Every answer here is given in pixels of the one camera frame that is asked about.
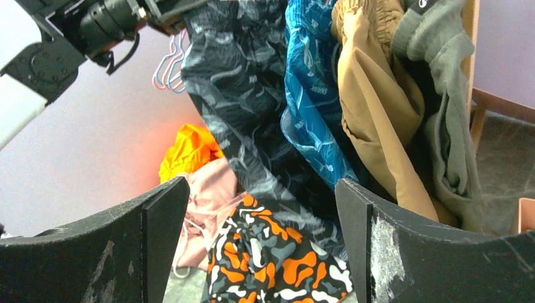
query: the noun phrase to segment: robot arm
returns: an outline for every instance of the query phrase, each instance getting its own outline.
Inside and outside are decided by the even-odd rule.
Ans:
[[[43,96],[46,106],[73,84],[87,59],[112,74],[136,51],[148,25],[165,35],[184,27],[181,15],[207,0],[15,0],[38,25],[42,41],[24,48],[2,70]],[[119,62],[112,48],[133,41]]]

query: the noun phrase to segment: blue denim jacket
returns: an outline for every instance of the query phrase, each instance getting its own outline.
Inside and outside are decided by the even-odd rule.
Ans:
[[[353,168],[359,177],[365,170],[341,125],[342,108],[335,80],[335,53],[341,47],[331,35],[331,11],[336,0],[331,2],[290,0],[286,9],[288,107],[281,118],[281,128],[286,139],[334,190],[340,178],[359,182]]]

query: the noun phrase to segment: tan pants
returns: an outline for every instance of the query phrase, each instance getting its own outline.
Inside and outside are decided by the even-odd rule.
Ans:
[[[332,11],[331,32],[343,45],[338,62],[342,125],[366,168],[398,205],[438,221],[405,151],[421,124],[423,97],[401,63],[385,54],[377,35],[377,24],[385,22],[378,17],[388,15],[377,13],[378,3],[396,2],[339,0]]]

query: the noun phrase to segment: pink fabric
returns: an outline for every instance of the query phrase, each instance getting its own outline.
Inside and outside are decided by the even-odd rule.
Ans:
[[[219,228],[247,193],[237,193],[238,180],[225,158],[208,162],[196,172],[181,175],[189,183],[190,196],[176,262],[173,263],[177,268],[191,266],[207,270],[207,246],[211,246]],[[204,230],[204,235],[194,224]]]

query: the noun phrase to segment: yellow fabric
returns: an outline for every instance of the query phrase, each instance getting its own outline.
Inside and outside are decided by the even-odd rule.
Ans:
[[[207,128],[184,124],[160,165],[160,182],[167,182],[181,173],[195,172],[204,164],[223,157],[221,148]]]
[[[366,168],[398,205],[438,221],[404,149],[421,124],[423,97],[397,59],[383,51],[392,20],[377,10],[401,9],[398,1],[386,1],[339,0],[332,11],[331,33],[343,45],[338,61],[342,125]]]

